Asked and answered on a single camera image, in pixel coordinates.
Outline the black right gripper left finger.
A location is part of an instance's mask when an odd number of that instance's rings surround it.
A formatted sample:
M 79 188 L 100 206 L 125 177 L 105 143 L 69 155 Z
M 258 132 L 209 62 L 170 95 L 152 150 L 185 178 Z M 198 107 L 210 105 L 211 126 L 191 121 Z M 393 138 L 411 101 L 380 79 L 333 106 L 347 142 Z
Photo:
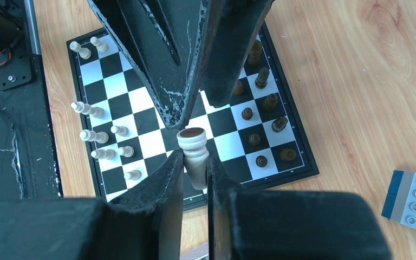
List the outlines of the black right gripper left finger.
M 0 201 L 0 259 L 178 259 L 183 152 L 109 202 Z

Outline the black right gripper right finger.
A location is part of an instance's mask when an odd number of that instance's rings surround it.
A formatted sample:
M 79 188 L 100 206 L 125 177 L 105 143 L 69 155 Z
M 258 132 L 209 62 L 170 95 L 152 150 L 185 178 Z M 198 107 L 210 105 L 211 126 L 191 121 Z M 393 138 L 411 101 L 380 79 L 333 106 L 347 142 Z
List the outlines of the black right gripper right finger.
M 368 203 L 348 192 L 249 190 L 207 160 L 210 259 L 392 259 Z

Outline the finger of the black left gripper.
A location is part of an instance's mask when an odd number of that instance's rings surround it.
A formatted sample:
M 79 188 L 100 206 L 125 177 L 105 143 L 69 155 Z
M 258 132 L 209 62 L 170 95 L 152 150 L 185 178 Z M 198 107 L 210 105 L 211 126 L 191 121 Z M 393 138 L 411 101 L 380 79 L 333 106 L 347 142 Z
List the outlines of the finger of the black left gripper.
M 89 1 L 168 129 L 188 124 L 211 1 Z
M 233 88 L 273 1 L 223 1 L 201 87 L 216 108 L 230 102 Z

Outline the white chess pawn second row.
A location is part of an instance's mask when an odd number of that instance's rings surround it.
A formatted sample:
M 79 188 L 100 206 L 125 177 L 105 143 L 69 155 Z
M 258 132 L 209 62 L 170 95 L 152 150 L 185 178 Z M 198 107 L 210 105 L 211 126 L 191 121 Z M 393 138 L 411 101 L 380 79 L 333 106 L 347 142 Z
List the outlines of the white chess pawn second row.
M 122 137 L 125 137 L 129 132 L 127 127 L 125 127 L 125 126 L 115 126 L 115 125 L 113 125 L 110 128 L 110 131 L 113 134 L 116 134 L 116 135 L 119 135 L 119 136 L 122 136 Z
M 142 173 L 140 170 L 132 170 L 132 171 L 125 172 L 123 176 L 126 180 L 137 181 L 141 178 Z
M 122 157 L 130 158 L 134 155 L 134 148 L 132 146 L 119 147 L 118 154 Z

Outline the white chess pawn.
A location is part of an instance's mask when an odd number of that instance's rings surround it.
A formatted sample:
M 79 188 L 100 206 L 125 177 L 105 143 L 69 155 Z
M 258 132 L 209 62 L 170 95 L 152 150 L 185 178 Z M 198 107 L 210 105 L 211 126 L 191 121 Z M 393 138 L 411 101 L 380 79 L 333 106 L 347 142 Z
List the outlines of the white chess pawn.
M 98 52 L 100 53 L 104 53 L 107 51 L 108 49 L 108 45 L 100 40 L 99 38 L 97 38 L 96 36 L 93 36 L 90 38 L 90 43 L 97 49 Z

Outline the white chess rook corner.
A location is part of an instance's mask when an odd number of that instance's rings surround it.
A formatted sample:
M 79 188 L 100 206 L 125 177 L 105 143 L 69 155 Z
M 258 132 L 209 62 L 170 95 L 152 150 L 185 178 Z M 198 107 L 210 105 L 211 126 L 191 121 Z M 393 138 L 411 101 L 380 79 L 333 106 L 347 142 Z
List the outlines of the white chess rook corner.
M 81 45 L 77 41 L 72 41 L 69 44 L 69 48 L 70 48 L 70 50 L 78 53 L 80 58 L 82 58 L 84 60 L 89 59 L 90 56 L 91 56 L 91 51 L 88 48 L 81 47 Z

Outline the black white chessboard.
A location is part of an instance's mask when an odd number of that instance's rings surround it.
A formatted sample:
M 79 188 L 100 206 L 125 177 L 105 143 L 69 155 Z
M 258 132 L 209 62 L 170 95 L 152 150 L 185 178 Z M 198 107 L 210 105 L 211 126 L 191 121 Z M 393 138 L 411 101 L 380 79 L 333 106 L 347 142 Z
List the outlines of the black white chessboard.
M 106 52 L 90 43 L 93 36 L 108 45 Z M 240 71 L 242 94 L 216 108 L 200 89 L 188 126 L 205 129 L 208 151 L 230 176 L 248 189 L 267 189 L 315 176 L 319 170 L 266 25 L 257 39 L 263 46 L 261 62 Z M 88 142 L 87 152 L 134 148 L 130 158 L 89 157 L 97 196 L 112 200 L 138 184 L 126 180 L 125 172 L 140 170 L 143 181 L 161 166 L 178 147 L 177 131 L 165 127 L 146 87 L 105 29 L 75 41 L 91 51 L 87 60 L 68 53 L 77 98 L 105 111 L 101 118 L 81 115 L 82 127 L 109 135 L 105 144 Z M 113 125 L 127 127 L 128 134 L 113 134 Z

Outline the white chess knight bottom row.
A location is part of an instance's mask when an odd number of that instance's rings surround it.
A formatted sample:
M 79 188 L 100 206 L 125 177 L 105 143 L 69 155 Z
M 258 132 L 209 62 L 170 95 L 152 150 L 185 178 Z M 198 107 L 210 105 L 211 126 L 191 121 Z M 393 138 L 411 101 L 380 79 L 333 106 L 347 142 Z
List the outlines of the white chess knight bottom row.
M 206 167 L 209 151 L 206 148 L 207 137 L 203 128 L 192 127 L 177 133 L 179 147 L 183 150 L 184 166 L 196 190 L 207 188 Z

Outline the white chess piece being passed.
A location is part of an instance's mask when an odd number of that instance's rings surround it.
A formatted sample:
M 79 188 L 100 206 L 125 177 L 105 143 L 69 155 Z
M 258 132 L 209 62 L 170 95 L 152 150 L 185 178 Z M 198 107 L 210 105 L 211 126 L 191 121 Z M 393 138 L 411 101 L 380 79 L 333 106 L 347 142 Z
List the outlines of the white chess piece being passed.
M 82 141 L 97 142 L 105 144 L 109 140 L 109 135 L 106 132 L 95 132 L 84 129 L 80 132 L 79 137 Z

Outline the white chess piece bottom row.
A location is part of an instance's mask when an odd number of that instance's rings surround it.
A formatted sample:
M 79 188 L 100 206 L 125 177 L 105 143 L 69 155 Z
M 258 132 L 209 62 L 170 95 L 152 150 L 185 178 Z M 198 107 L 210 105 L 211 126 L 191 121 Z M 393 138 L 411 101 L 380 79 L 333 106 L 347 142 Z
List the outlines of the white chess piece bottom row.
M 76 101 L 76 102 L 72 102 L 71 104 L 71 108 L 79 114 L 83 114 L 83 115 L 90 115 L 94 118 L 101 118 L 104 116 L 104 110 L 100 107 L 93 107 L 87 103 L 84 103 L 82 101 Z

